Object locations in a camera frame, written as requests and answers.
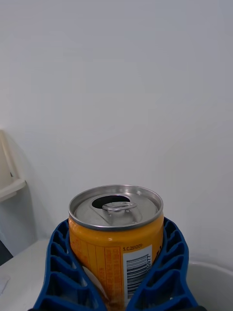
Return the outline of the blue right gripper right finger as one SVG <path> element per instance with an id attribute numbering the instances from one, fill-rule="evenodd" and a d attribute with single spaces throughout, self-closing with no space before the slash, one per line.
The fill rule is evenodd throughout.
<path id="1" fill-rule="evenodd" d="M 185 311 L 198 306 L 186 282 L 189 249 L 177 225 L 164 218 L 163 246 L 130 299 L 128 311 Z"/>

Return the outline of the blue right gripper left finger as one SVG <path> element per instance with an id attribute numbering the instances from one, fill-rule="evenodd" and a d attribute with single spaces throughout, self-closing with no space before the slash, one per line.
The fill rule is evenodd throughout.
<path id="1" fill-rule="evenodd" d="M 51 235 L 41 292 L 35 311 L 105 311 L 98 290 L 74 256 L 69 243 L 68 220 Z"/>

